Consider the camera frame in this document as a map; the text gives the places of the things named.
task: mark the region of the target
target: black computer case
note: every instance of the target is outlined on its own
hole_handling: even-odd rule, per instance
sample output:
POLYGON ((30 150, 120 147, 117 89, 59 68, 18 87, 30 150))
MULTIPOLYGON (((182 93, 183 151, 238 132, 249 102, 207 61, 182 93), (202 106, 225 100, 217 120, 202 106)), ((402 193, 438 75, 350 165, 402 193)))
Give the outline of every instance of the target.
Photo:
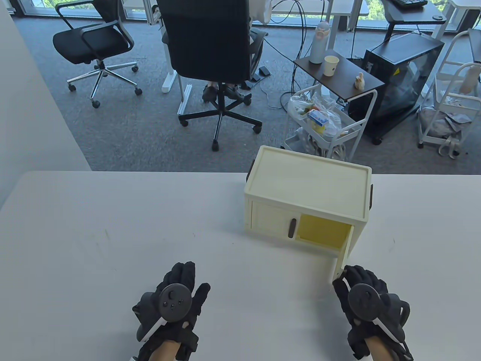
MULTIPOLYGON (((370 128, 382 127, 384 122, 416 106, 443 45, 430 36, 409 33, 366 50, 361 67, 385 83, 378 89, 367 133, 370 128)), ((370 101, 370 97, 352 101, 348 106, 349 116, 354 120, 364 118, 370 101)))

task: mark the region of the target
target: chair base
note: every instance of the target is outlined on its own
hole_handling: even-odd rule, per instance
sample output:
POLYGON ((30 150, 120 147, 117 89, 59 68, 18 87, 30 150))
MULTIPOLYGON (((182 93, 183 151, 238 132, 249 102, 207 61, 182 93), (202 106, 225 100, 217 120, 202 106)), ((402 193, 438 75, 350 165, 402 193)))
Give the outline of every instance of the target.
POLYGON ((136 73, 139 69, 139 66, 137 65, 137 62, 130 62, 130 63, 123 63, 123 64, 118 64, 118 65, 111 65, 111 66, 105 66, 103 61, 97 60, 97 65, 94 66, 94 70, 89 71, 88 73, 79 75, 77 77, 73 77, 72 79, 67 80, 68 84, 68 89, 70 91, 75 91, 75 85, 72 83, 78 80, 86 79, 88 77, 97 77, 97 80, 95 81, 95 85, 92 89, 92 93, 90 94, 90 101, 92 102, 92 106, 94 108, 98 108, 100 106, 100 102, 98 100, 94 100, 95 94, 97 93, 97 89, 99 88, 100 81, 102 80, 103 77, 106 77, 108 75, 113 76, 114 78, 117 78, 121 81, 124 81, 127 84, 132 85, 135 87, 135 94, 136 95, 141 95, 142 94, 142 89, 140 89, 137 86, 137 83, 133 82, 132 80, 127 79, 126 77, 123 77, 117 73, 114 73, 113 70, 116 69, 121 69, 121 68, 127 68, 127 67, 132 67, 132 71, 136 73))
POLYGON ((191 114, 179 114, 179 122, 183 127, 189 125, 189 119, 198 119, 204 118, 206 116, 218 116, 219 121, 217 122, 217 126, 215 128, 214 139, 212 140, 212 151, 217 152, 219 150, 219 142, 217 138, 219 136, 220 125, 222 123, 222 117, 228 116, 237 120, 240 120, 245 123, 252 124, 252 129, 255 134, 259 134, 262 130, 262 122, 253 118, 249 118, 248 116, 243 116, 241 114, 237 114, 231 112, 230 110, 235 108, 236 106, 244 103, 246 105, 251 104, 251 97, 252 94, 245 95, 242 99, 238 99, 230 103, 226 106, 225 103, 225 89, 226 85, 223 83, 219 83, 219 89, 217 91, 217 102, 211 102, 212 105, 215 107, 215 110, 208 110, 205 112, 198 112, 198 113, 191 113, 191 114))

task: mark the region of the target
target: black office chair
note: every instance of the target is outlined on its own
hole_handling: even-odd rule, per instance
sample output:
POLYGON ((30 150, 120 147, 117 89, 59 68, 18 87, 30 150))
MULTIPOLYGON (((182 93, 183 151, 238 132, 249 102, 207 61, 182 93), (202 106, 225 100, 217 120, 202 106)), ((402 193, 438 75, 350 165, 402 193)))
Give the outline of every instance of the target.
POLYGON ((111 75, 135 87, 135 94, 141 95, 142 89, 137 87, 137 83, 118 75, 113 70, 132 67, 135 73, 139 69, 137 62, 105 66, 103 60, 111 56, 119 55, 130 51, 134 47, 134 40, 125 30, 119 14, 122 9, 122 0, 78 0, 66 3, 60 3, 55 6, 58 15, 66 22, 70 30, 57 33, 53 36, 53 46, 58 53, 73 64, 90 64, 92 60, 96 60, 97 64, 94 70, 67 80, 70 91, 75 91, 74 81, 94 77, 97 75, 97 81, 90 95, 92 106, 98 108, 100 102, 94 100, 93 97, 99 88, 102 77, 111 75), (87 25, 79 28, 73 28, 65 17, 60 13, 60 9, 66 6, 76 6, 82 4, 92 4, 95 10, 100 14, 105 24, 87 25))
POLYGON ((166 33, 170 61, 179 75, 218 83, 215 110, 179 115, 182 126, 189 119, 218 116, 212 150, 219 150, 217 137, 223 116, 253 125, 259 134, 262 122, 230 111, 241 103, 249 105, 251 94, 225 104, 227 84, 251 79, 262 54, 266 32, 249 30, 248 0, 157 0, 166 33))

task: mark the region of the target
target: gray carpet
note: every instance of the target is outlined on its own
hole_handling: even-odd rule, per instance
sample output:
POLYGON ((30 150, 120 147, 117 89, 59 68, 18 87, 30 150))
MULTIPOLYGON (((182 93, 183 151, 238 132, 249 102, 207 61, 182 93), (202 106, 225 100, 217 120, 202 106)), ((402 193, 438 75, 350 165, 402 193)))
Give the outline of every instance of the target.
MULTIPOLYGON (((252 105, 236 111, 264 122, 259 135, 247 124, 226 118, 219 136, 220 151, 211 151, 216 119, 192 120, 187 128, 177 120, 180 93, 177 83, 168 94, 161 92, 166 75, 164 50, 160 43, 158 26, 145 23, 127 23, 126 28, 135 40, 131 52, 108 60, 118 64, 138 60, 140 70, 134 74, 129 68, 119 73, 138 82, 143 94, 137 97, 133 89, 111 77, 102 80, 96 97, 99 109, 92 108, 89 95, 94 79, 76 83, 77 91, 69 92, 66 79, 83 74, 92 65, 72 65, 53 48, 52 36, 66 30, 60 19, 24 18, 15 23, 25 39, 38 67, 56 101, 65 121, 92 170, 114 171, 207 171, 245 172, 262 144, 279 146, 286 115, 270 108, 259 86, 253 90, 252 105)), ((84 25, 86 21, 73 21, 84 25)), ((293 58, 298 51, 300 29, 269 28, 269 41, 287 56, 293 58)), ((344 56, 351 52, 352 34, 340 33, 335 50, 344 56)), ((354 55, 363 56, 365 49, 376 46, 383 39, 379 32, 358 32, 354 55)), ((463 42, 457 52, 460 60, 469 56, 468 43, 463 42)), ((273 76, 262 82, 269 94, 269 104, 279 106, 279 96, 290 88, 292 65, 269 46, 264 46, 261 64, 273 76)), ((307 87, 312 80, 297 72, 297 80, 307 87)), ((210 109, 201 101, 204 82, 185 80, 193 84, 187 112, 210 109)), ((413 120, 405 121, 384 137, 380 146, 364 137, 353 161, 368 165, 375 173, 432 173, 481 174, 481 128, 477 126, 467 139, 458 160, 440 157, 437 149, 416 147, 417 136, 413 120)))

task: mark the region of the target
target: paper cup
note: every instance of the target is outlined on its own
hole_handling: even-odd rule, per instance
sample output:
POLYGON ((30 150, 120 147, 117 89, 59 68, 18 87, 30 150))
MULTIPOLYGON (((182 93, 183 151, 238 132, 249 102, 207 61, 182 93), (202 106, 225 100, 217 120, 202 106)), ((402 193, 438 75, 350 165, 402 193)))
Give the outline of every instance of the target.
POLYGON ((327 77, 331 77, 334 75, 336 71, 337 63, 339 62, 339 58, 334 55, 328 55, 324 58, 324 75, 327 77))

